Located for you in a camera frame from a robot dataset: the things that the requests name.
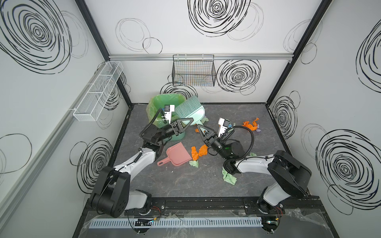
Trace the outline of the teal hand brush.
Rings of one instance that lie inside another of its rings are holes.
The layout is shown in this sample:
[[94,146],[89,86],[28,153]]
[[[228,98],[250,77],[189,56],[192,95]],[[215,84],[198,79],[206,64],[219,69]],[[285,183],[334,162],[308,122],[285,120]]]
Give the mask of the teal hand brush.
[[175,114],[181,118],[193,118],[192,125],[202,125],[201,120],[205,116],[205,108],[198,97],[192,96],[185,102],[175,107]]

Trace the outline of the pink plastic dustpan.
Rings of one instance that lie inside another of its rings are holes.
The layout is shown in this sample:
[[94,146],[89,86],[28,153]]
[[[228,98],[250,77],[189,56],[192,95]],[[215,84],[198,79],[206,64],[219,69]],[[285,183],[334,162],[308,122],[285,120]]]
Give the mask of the pink plastic dustpan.
[[166,150],[167,157],[157,162],[158,166],[162,166],[171,162],[174,166],[178,167],[190,160],[192,156],[187,152],[184,145],[179,142]]

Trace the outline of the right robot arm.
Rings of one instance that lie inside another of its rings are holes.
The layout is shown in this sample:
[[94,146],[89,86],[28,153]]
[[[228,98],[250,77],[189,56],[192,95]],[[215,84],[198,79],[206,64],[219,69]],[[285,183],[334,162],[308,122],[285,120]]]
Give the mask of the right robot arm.
[[[312,176],[311,170],[291,156],[289,153],[278,150],[266,156],[251,156],[250,151],[254,145],[254,133],[245,126],[228,127],[225,119],[219,120],[219,130],[197,124],[204,144],[213,149],[224,159],[223,168],[230,174],[257,173],[271,175],[275,183],[266,187],[257,201],[260,212],[268,214],[279,208],[282,201],[293,197],[307,196],[307,188]],[[229,142],[231,135],[238,129],[250,134],[250,145],[243,149],[238,140]]]

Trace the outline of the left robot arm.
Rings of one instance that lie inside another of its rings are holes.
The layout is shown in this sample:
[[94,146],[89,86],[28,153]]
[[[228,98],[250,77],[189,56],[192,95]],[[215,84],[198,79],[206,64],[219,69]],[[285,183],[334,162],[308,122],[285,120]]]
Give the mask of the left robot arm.
[[154,118],[160,117],[166,125],[158,128],[155,119],[140,132],[143,145],[139,151],[125,162],[114,167],[104,167],[97,178],[89,198],[89,204],[99,215],[120,217],[124,212],[136,209],[140,214],[148,214],[152,207],[152,196],[142,190],[130,190],[133,178],[161,155],[165,140],[180,135],[193,123],[193,118],[171,120],[174,105],[159,109]]

